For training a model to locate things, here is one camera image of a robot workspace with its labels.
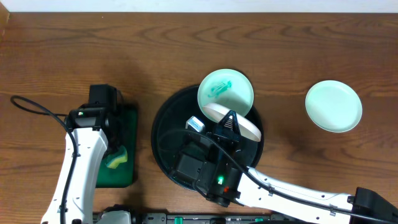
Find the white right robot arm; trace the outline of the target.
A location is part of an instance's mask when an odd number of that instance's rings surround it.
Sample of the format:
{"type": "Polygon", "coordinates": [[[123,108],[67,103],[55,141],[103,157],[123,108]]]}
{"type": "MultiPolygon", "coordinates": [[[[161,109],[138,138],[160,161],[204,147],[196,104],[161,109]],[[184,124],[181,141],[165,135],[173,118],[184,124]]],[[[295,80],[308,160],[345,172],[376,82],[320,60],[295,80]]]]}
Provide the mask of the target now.
{"type": "Polygon", "coordinates": [[[193,188],[208,201],[228,207],[236,203],[265,208],[308,223],[397,223],[397,207],[372,190],[358,188],[355,195],[308,189],[269,177],[241,165],[234,154],[242,139],[260,141],[261,131],[252,122],[226,109],[214,112],[212,132],[174,129],[186,142],[216,154],[214,167],[203,162],[193,188]]]}

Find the black round tray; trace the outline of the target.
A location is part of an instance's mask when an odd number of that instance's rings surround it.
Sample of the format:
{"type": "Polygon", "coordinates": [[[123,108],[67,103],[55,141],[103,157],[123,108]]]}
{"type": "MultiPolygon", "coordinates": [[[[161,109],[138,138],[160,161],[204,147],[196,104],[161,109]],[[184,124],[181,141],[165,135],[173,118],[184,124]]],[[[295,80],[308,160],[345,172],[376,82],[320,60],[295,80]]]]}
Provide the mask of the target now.
{"type": "MultiPolygon", "coordinates": [[[[169,134],[161,139],[167,131],[173,129],[185,129],[186,121],[195,116],[205,125],[205,133],[211,132],[214,121],[208,119],[200,110],[197,102],[197,93],[199,85],[193,85],[179,90],[172,95],[160,107],[155,116],[151,131],[151,145],[155,160],[162,172],[169,177],[169,134]]],[[[257,109],[253,106],[250,112],[245,116],[250,122],[256,125],[261,133],[264,133],[262,121],[257,109]]],[[[247,138],[241,140],[242,150],[237,151],[235,158],[240,164],[250,167],[256,167],[263,151],[264,137],[260,142],[251,141],[247,138]]],[[[183,187],[188,190],[194,190],[191,187],[183,187]]]]}

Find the mint plate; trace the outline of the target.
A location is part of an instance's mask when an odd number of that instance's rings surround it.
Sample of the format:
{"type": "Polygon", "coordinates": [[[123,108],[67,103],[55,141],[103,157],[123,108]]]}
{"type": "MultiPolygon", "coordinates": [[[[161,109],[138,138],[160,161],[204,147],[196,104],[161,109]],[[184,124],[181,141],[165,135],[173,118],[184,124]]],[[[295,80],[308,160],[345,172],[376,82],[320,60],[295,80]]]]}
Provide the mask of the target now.
{"type": "Polygon", "coordinates": [[[354,129],[363,115],[358,94],[347,84],[336,80],[314,84],[306,94],[305,109],[318,127],[332,133],[354,129]]]}
{"type": "Polygon", "coordinates": [[[197,102],[202,113],[215,121],[203,107],[217,103],[241,116],[246,116],[254,103],[254,90],[251,82],[241,72],[233,69],[219,69],[211,72],[200,83],[197,102]]]}

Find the green sponge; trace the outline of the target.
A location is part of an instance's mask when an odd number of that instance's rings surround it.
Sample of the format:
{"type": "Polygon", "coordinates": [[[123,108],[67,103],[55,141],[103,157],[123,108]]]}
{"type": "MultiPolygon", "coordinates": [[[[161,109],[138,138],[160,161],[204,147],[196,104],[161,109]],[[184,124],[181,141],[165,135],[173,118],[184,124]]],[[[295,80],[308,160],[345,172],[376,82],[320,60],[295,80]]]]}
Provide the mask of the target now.
{"type": "Polygon", "coordinates": [[[116,169],[120,164],[127,162],[127,160],[127,149],[125,146],[120,146],[115,153],[107,155],[105,166],[109,169],[116,169]]]}

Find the white plate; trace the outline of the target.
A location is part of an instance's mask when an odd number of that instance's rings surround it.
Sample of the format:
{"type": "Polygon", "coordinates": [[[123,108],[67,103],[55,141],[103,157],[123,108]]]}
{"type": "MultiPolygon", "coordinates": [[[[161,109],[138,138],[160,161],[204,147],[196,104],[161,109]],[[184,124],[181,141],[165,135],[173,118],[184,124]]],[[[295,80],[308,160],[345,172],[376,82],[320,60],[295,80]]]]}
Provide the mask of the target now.
{"type": "MultiPolygon", "coordinates": [[[[229,108],[217,103],[208,103],[202,107],[203,113],[212,121],[218,123],[230,111],[229,108]]],[[[245,117],[236,113],[241,135],[252,141],[260,142],[262,133],[260,129],[245,117]]]]}

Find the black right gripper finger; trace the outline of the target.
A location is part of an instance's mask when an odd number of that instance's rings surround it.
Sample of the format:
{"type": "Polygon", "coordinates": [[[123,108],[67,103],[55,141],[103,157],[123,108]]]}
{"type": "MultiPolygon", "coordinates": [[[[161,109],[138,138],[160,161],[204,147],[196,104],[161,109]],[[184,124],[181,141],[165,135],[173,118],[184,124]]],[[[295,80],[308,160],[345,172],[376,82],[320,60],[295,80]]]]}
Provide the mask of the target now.
{"type": "Polygon", "coordinates": [[[205,125],[195,116],[190,117],[185,124],[185,128],[198,133],[205,131],[205,125]]]}
{"type": "Polygon", "coordinates": [[[241,132],[238,117],[235,111],[229,110],[227,114],[215,125],[214,135],[223,141],[240,142],[241,132]]]}

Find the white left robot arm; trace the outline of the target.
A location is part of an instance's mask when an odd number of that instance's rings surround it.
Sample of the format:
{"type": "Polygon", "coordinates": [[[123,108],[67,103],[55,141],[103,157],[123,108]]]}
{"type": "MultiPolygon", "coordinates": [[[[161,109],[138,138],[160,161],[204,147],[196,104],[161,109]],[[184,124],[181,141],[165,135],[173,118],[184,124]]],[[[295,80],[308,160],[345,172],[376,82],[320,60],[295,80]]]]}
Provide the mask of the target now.
{"type": "Polygon", "coordinates": [[[89,100],[65,118],[65,157],[52,201],[42,223],[92,223],[98,172],[105,154],[120,140],[118,91],[91,85],[89,100]]]}

